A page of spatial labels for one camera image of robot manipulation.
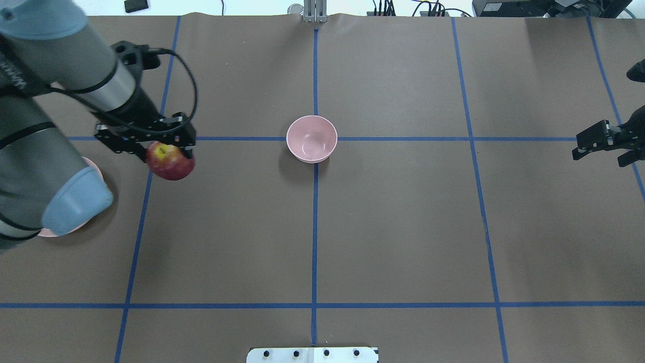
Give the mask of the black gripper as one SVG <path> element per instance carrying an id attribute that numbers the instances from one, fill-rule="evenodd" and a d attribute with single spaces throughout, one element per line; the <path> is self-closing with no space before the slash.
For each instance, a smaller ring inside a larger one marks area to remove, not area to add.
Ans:
<path id="1" fill-rule="evenodd" d="M 113 133 L 127 139 L 129 146 L 137 146 L 137 157 L 148 163 L 148 149 L 152 143 L 161 142 L 178 147 L 182 155 L 194 163 L 192 147 L 196 144 L 196 130 L 192 119 L 197 103 L 189 114 L 176 112 L 166 117 L 159 113 L 143 89 L 135 89 L 131 97 L 118 108 L 106 112 L 94 111 L 95 117 Z"/>

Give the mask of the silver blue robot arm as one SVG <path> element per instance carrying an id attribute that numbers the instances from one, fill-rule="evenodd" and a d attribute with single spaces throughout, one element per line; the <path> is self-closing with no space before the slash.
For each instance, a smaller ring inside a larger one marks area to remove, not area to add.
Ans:
<path id="1" fill-rule="evenodd" d="M 104 178 L 37 103 L 69 97 L 95 118 L 94 138 L 151 163 L 155 146 L 193 167 L 198 88 L 189 113 L 166 116 L 141 85 L 167 48 L 108 44 L 72 1 L 2 1 L 2 253 L 44 229 L 64 236 L 113 203 Z"/>

